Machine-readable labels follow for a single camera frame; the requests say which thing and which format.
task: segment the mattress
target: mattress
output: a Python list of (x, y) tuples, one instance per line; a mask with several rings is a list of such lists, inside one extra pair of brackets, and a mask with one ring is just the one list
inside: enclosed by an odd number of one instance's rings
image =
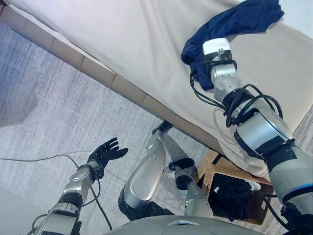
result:
[[(213, 135), (226, 156), (257, 176), (263, 162), (247, 156), (226, 128), (223, 112), (198, 100), (189, 85), (189, 67), (180, 60), (184, 43), (235, 0), (10, 0), (59, 32), (87, 54)], [(238, 75), (275, 97), (294, 130), (313, 103), (313, 44), (277, 23), (266, 33), (230, 39)]]

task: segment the bed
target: bed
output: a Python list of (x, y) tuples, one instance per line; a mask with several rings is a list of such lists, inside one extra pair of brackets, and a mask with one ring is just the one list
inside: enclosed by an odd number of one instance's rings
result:
[[(0, 20), (104, 85), (260, 177), (264, 163), (246, 155), (223, 112), (198, 100), (184, 43), (236, 0), (6, 0)], [(244, 84), (281, 104), (294, 131), (313, 101), (313, 43), (277, 23), (266, 33), (232, 37)]]

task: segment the floor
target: floor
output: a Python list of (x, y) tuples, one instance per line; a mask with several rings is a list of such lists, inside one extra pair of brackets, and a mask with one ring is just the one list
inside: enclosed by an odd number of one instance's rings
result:
[[(117, 197), (144, 157), (151, 131), (162, 120), (1, 23), (0, 35), (0, 157), (37, 159), (75, 152), (70, 155), (83, 164), (88, 151), (117, 136), (120, 146), (130, 150), (124, 158), (108, 164), (99, 200), (114, 228), (127, 223)], [(311, 109), (295, 132), (299, 144), (311, 154), (312, 122)], [(206, 146), (175, 128), (165, 141), (171, 157), (189, 156), (196, 165), (208, 152)], [(1, 162), (0, 184), (48, 210), (74, 171), (75, 166), (66, 158), (35, 164)], [(153, 200), (182, 214), (184, 200), (173, 178), (166, 168)], [(273, 204), (279, 211), (279, 203)], [(97, 235), (108, 231), (96, 204), (82, 210), (81, 220), (82, 232)], [(266, 234), (284, 231), (270, 214), (262, 226), (245, 226)]]

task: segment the black cable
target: black cable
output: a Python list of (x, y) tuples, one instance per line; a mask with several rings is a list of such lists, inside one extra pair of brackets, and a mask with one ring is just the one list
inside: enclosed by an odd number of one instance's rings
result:
[(91, 188), (91, 192), (92, 192), (92, 194), (93, 194), (93, 196), (94, 196), (94, 199), (95, 199), (96, 203), (98, 204), (98, 207), (99, 207), (101, 213), (103, 214), (103, 216), (104, 216), (104, 218), (105, 218), (105, 220), (106, 220), (106, 222), (107, 222), (107, 224), (108, 224), (110, 230), (112, 230), (111, 223), (109, 222), (109, 219), (108, 219), (106, 213), (104, 212), (104, 210), (102, 209), (102, 206), (100, 205), (100, 202), (99, 202), (98, 198), (96, 197), (96, 194), (94, 193), (94, 191), (93, 191), (92, 188)]
[(39, 161), (43, 161), (43, 160), (48, 160), (48, 159), (60, 157), (60, 156), (68, 157), (68, 158), (75, 164), (75, 166), (78, 168), (77, 163), (73, 160), (73, 158), (71, 158), (71, 157), (70, 157), (69, 155), (67, 155), (67, 154), (58, 154), (58, 155), (54, 155), (54, 156), (52, 156), (52, 157), (41, 158), (41, 159), (35, 159), (35, 160), (21, 160), (21, 159), (13, 159), (13, 158), (0, 158), (0, 160), (32, 163), (32, 162), (39, 162)]
[(194, 80), (195, 80), (195, 79), (194, 79), (194, 73), (195, 73), (195, 71), (196, 71), (196, 68), (199, 67), (200, 65), (211, 64), (211, 63), (212, 63), (212, 61), (203, 61), (203, 62), (201, 62), (201, 63), (196, 64), (196, 65), (193, 67), (193, 69), (192, 69), (191, 72), (190, 72), (190, 76), (189, 76), (190, 86), (192, 87), (192, 89), (193, 89), (195, 95), (196, 95), (200, 100), (202, 100), (203, 102), (205, 102), (205, 103), (207, 103), (207, 104), (210, 104), (210, 105), (213, 105), (213, 106), (216, 106), (216, 107), (219, 107), (219, 108), (221, 108), (221, 109), (225, 109), (225, 107), (224, 107), (223, 105), (221, 105), (220, 103), (218, 103), (218, 102), (216, 102), (215, 100), (213, 100), (213, 99), (211, 99), (211, 98), (209, 98), (209, 97), (203, 95), (202, 93), (198, 92), (197, 89), (196, 89), (195, 86), (194, 86), (194, 85), (195, 85), (195, 84), (194, 84)]
[(258, 95), (254, 98), (252, 98), (243, 108), (242, 110), (240, 111), (240, 113), (238, 114), (238, 119), (241, 119), (243, 114), (246, 112), (246, 110), (255, 102), (257, 101), (258, 99), (261, 99), (261, 98), (266, 98), (266, 99), (269, 99), (270, 101), (272, 101), (276, 108), (277, 108), (277, 111), (278, 111), (278, 115), (281, 119), (283, 119), (283, 112), (282, 112), (282, 109), (280, 107), (280, 104), (278, 103), (278, 101), (276, 99), (274, 99), (273, 97), (269, 96), (269, 95), (266, 95), (266, 94), (261, 94), (261, 95)]
[(28, 232), (27, 235), (32, 235), (32, 234), (35, 234), (35, 231), (38, 229), (38, 227), (32, 229), (31, 231)]
[(269, 96), (269, 95), (264, 95), (256, 86), (254, 86), (254, 85), (252, 85), (252, 84), (247, 84), (247, 85), (243, 86), (243, 87), (240, 89), (239, 93), (238, 93), (238, 94), (236, 95), (236, 97), (233, 99), (233, 101), (231, 102), (231, 104), (227, 107), (227, 111), (226, 111), (226, 115), (227, 115), (227, 117), (226, 117), (226, 127), (230, 127), (230, 126), (233, 125), (233, 124), (238, 124), (238, 123), (235, 123), (235, 122), (234, 122), (234, 119), (231, 117), (231, 114), (233, 113), (234, 109), (239, 105), (239, 104), (238, 104), (238, 101), (239, 101), (239, 99), (241, 98), (242, 93), (243, 93), (243, 92), (246, 90), (246, 88), (248, 88), (248, 87), (252, 87), (252, 88), (253, 88), (257, 93), (259, 93), (260, 95), (254, 97), (253, 99), (251, 99), (251, 101), (244, 107), (244, 109), (242, 109), (242, 110), (240, 111), (240, 113), (238, 114), (236, 120), (239, 120), (239, 121), (240, 121), (241, 118), (242, 118), (242, 116), (243, 116), (243, 114), (244, 114), (244, 113), (246, 112), (246, 110), (251, 106), (251, 104), (252, 104), (253, 102), (255, 102), (256, 100), (260, 99), (260, 98), (263, 98), (263, 99), (266, 101), (266, 103), (270, 106), (270, 108), (271, 108), (273, 111), (275, 111), (273, 105), (272, 105), (272, 104), (270, 103), (270, 101), (269, 101), (269, 100), (271, 100), (271, 101), (275, 104), (279, 116), (280, 116), (281, 118), (283, 118), (283, 112), (282, 112), (281, 107), (280, 107), (280, 105), (279, 105), (279, 103), (278, 103), (278, 101), (277, 101), (276, 99), (274, 99), (273, 97), (271, 97), (271, 96)]
[(265, 204), (267, 205), (268, 209), (270, 210), (270, 212), (273, 214), (273, 216), (275, 217), (275, 219), (277, 219), (277, 221), (287, 230), (291, 230), (291, 228), (281, 219), (279, 218), (279, 216), (276, 214), (276, 212), (274, 211), (273, 207), (271, 206), (271, 204), (269, 203), (269, 201), (267, 200), (267, 198), (264, 196), (263, 193), (261, 193), (260, 191), (258, 191), (258, 193), (260, 193), (263, 201), (265, 202)]
[(277, 195), (273, 195), (273, 194), (264, 194), (265, 197), (277, 197)]
[[(97, 180), (97, 182), (98, 182), (99, 188), (98, 188), (98, 194), (97, 194), (96, 198), (98, 198), (98, 197), (100, 196), (100, 191), (101, 191), (100, 181)], [(85, 207), (85, 206), (89, 205), (90, 203), (94, 202), (95, 200), (96, 200), (96, 199), (92, 199), (90, 202), (85, 203), (82, 207)]]
[(37, 220), (38, 220), (39, 218), (46, 217), (47, 215), (48, 215), (48, 214), (41, 214), (41, 215), (38, 215), (38, 216), (34, 219), (32, 225), (31, 225), (31, 230), (35, 230), (35, 224), (36, 224), (36, 222), (37, 222)]

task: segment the bed frame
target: bed frame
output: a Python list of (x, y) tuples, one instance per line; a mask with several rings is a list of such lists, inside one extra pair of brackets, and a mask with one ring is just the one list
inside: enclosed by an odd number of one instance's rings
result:
[(0, 22), (7, 24), (14, 31), (56, 55), (66, 63), (91, 76), (101, 84), (121, 94), (150, 113), (172, 123), (179, 130), (224, 155), (220, 144), (212, 135), (179, 117), (129, 81), (105, 69), (56, 39), (10, 7), (5, 6), (2, 1), (0, 1)]

